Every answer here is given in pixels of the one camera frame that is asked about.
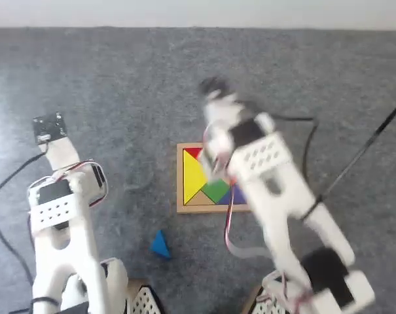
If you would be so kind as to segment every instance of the green square piece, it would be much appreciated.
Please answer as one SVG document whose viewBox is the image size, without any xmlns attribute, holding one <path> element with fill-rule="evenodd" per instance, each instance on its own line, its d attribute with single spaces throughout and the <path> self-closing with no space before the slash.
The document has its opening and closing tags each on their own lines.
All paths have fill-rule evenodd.
<svg viewBox="0 0 396 314">
<path fill-rule="evenodd" d="M 223 180 L 219 179 L 211 184 L 205 184 L 201 191 L 205 193 L 215 204 L 219 202 L 221 198 L 230 190 L 230 186 Z"/>
</svg>

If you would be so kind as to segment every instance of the white wall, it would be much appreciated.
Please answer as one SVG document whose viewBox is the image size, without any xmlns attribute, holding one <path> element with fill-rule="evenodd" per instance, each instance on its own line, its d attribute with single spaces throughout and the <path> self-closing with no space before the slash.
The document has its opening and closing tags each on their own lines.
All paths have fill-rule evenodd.
<svg viewBox="0 0 396 314">
<path fill-rule="evenodd" d="M 0 0 L 0 27 L 396 29 L 396 0 Z"/>
</svg>

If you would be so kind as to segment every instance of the perforated bracket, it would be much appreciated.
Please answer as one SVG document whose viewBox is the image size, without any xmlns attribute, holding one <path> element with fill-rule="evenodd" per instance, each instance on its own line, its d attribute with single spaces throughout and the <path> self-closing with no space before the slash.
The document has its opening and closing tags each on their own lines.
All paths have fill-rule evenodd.
<svg viewBox="0 0 396 314">
<path fill-rule="evenodd" d="M 76 216 L 82 215 L 82 208 L 82 203 L 77 194 L 70 194 L 32 207 L 32 232 L 35 234 L 43 229 L 61 224 Z"/>
<path fill-rule="evenodd" d="M 233 176 L 240 176 L 242 181 L 248 181 L 290 161 L 292 154 L 281 136 L 275 132 L 237 148 L 231 157 L 230 165 L 236 166 L 232 169 L 240 169 L 240 172 L 232 173 Z"/>
</svg>

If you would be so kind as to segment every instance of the gray carpet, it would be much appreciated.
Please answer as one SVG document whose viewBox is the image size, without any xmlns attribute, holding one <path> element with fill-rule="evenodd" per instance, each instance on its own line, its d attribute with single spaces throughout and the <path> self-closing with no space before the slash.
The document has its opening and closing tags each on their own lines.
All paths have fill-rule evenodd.
<svg viewBox="0 0 396 314">
<path fill-rule="evenodd" d="M 321 120 L 310 151 L 317 191 L 396 107 L 396 32 L 245 29 L 0 29 L 0 180 L 37 154 L 34 116 L 61 111 L 81 158 L 100 162 L 111 186 L 92 211 L 101 258 L 121 258 L 147 277 L 168 313 L 238 313 L 269 271 L 223 244 L 224 215 L 176 215 L 175 145 L 199 141 L 203 78 L 223 74 L 275 113 Z M 281 124 L 297 161 L 306 124 Z M 0 225 L 35 272 L 26 230 L 26 187 L 46 160 L 0 195 Z M 376 303 L 396 314 L 396 121 L 327 200 Z M 233 218 L 233 240 L 261 244 L 250 213 Z M 291 222 L 299 256 L 318 244 Z M 173 259 L 150 244 L 163 229 Z M 0 243 L 0 313 L 28 305 L 30 289 Z"/>
</svg>

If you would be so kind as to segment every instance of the red and white wire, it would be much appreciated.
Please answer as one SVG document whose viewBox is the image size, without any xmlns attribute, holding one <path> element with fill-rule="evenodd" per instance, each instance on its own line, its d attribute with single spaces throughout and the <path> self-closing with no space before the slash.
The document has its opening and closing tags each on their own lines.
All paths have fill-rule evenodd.
<svg viewBox="0 0 396 314">
<path fill-rule="evenodd" d="M 224 227 L 224 241 L 227 249 L 231 254 L 238 258 L 251 258 L 256 256 L 263 256 L 267 258 L 271 258 L 269 251 L 264 247 L 246 247 L 241 248 L 235 246 L 229 237 L 230 229 L 231 229 L 231 219 L 232 219 L 232 208 L 234 206 L 234 184 L 230 185 L 231 189 L 231 198 L 230 203 L 228 204 L 228 209 L 226 212 L 226 221 Z"/>
<path fill-rule="evenodd" d="M 36 180 L 27 189 L 27 194 L 29 195 L 29 190 L 31 188 L 33 188 L 34 186 L 38 185 L 38 184 L 44 183 L 47 180 L 52 180 L 52 182 L 60 181 L 60 180 L 64 179 L 66 176 L 68 176 L 72 171 L 77 170 L 77 169 L 79 169 L 81 167 L 84 167 L 86 165 L 92 165 L 92 166 L 99 167 L 101 173 L 103 174 L 103 178 L 105 179 L 104 182 L 103 182 L 104 185 L 105 185 L 105 193 L 104 193 L 104 195 L 102 197 L 98 198 L 97 200 L 95 200 L 95 201 L 93 201 L 92 203 L 89 204 L 89 207 L 93 207 L 93 206 L 97 205 L 98 203 L 100 203 L 101 201 L 103 201 L 106 198 L 106 196 L 109 193 L 109 185 L 108 185 L 107 178 L 106 178 L 105 172 L 103 171 L 102 166 L 100 164 L 98 164 L 97 162 L 94 162 L 92 160 L 85 160 L 83 162 L 78 162 L 78 163 L 70 166 L 67 169 L 57 170 L 52 176 L 46 176 L 46 177 L 40 178 L 39 180 Z"/>
</svg>

